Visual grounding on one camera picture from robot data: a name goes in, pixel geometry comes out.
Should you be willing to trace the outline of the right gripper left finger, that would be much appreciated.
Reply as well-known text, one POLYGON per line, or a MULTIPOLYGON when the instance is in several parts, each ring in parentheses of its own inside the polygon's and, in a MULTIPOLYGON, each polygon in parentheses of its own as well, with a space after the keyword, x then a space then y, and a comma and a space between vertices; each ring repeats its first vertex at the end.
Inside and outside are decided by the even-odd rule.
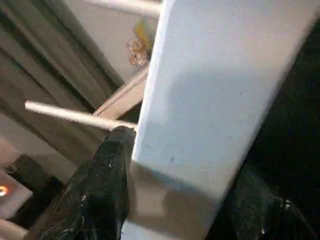
POLYGON ((136 133, 120 126, 81 165, 37 223, 39 240, 119 240, 129 214, 127 169, 136 133))

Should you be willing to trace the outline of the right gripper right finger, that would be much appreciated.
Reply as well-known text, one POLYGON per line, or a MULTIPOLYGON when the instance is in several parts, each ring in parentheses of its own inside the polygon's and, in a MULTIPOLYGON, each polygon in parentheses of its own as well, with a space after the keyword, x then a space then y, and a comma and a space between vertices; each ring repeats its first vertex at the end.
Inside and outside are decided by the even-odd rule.
POLYGON ((315 230, 253 167, 243 166, 212 224, 212 239, 313 240, 315 230))

